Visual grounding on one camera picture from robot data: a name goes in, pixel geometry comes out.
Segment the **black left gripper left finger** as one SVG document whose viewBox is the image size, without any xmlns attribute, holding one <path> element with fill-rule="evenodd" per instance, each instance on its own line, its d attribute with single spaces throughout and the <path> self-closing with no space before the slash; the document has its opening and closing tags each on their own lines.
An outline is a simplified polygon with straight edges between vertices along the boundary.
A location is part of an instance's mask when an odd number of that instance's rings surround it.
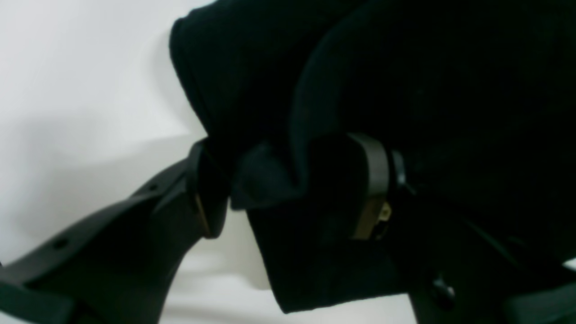
<svg viewBox="0 0 576 324">
<path fill-rule="evenodd" d="M 1 269 L 1 311 L 36 324 L 156 324 L 187 252 L 220 236 L 229 182 L 212 143 Z"/>
</svg>

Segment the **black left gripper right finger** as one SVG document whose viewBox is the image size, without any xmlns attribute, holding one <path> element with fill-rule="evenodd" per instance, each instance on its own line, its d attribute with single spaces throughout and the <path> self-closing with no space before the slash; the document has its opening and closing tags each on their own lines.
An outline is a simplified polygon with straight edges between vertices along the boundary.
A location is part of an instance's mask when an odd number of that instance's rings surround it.
<svg viewBox="0 0 576 324">
<path fill-rule="evenodd" d="M 575 272 L 539 247 L 415 194 L 401 154 L 349 133 L 360 206 L 353 240 L 384 240 L 420 324 L 573 324 Z"/>
</svg>

